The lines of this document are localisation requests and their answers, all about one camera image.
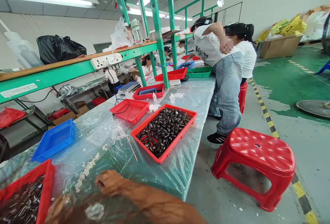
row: black sneaker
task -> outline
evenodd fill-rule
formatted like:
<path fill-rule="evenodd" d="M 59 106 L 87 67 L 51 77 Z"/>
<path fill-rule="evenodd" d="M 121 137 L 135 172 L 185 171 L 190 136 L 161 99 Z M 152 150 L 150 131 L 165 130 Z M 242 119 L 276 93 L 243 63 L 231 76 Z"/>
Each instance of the black sneaker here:
<path fill-rule="evenodd" d="M 209 117 L 213 117 L 213 118 L 217 119 L 218 121 L 221 120 L 221 117 L 213 116 L 213 115 L 211 115 L 210 113 L 208 113 L 207 115 L 208 115 Z"/>
<path fill-rule="evenodd" d="M 226 139 L 226 136 L 218 134 L 218 133 L 214 133 L 207 137 L 207 140 L 214 144 L 223 144 L 225 139 Z"/>

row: green plastic tray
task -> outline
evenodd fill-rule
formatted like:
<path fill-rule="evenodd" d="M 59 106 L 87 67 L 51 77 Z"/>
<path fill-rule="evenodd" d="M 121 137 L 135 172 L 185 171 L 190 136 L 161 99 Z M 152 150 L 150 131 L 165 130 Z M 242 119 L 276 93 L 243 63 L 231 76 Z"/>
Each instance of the green plastic tray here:
<path fill-rule="evenodd" d="M 210 77 L 212 67 L 200 67 L 187 70 L 189 78 L 207 78 Z"/>

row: red bag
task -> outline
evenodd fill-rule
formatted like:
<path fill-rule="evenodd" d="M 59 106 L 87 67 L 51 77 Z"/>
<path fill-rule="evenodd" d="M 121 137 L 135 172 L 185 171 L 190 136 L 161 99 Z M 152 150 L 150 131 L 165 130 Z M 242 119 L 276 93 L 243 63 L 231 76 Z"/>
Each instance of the red bag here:
<path fill-rule="evenodd" d="M 8 128 L 9 125 L 25 115 L 26 113 L 24 111 L 5 107 L 4 110 L 0 112 L 0 128 Z"/>

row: power strip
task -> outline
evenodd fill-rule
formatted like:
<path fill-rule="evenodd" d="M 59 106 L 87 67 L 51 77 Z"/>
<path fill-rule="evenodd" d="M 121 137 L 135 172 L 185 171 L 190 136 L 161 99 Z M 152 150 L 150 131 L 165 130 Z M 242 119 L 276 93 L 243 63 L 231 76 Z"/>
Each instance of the power strip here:
<path fill-rule="evenodd" d="M 122 61 L 122 56 L 119 53 L 104 55 L 100 57 L 96 57 L 90 60 L 92 66 L 95 70 L 99 70 L 105 68 L 107 66 L 117 64 Z"/>

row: digital scale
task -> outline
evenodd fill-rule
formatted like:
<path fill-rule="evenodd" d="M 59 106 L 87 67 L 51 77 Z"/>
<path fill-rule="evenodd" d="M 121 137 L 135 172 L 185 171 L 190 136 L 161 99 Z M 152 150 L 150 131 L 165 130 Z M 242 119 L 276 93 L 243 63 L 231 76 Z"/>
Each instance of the digital scale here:
<path fill-rule="evenodd" d="M 138 81 L 131 81 L 119 88 L 118 94 L 125 95 L 125 93 L 132 93 L 139 87 L 141 87 L 141 85 Z"/>

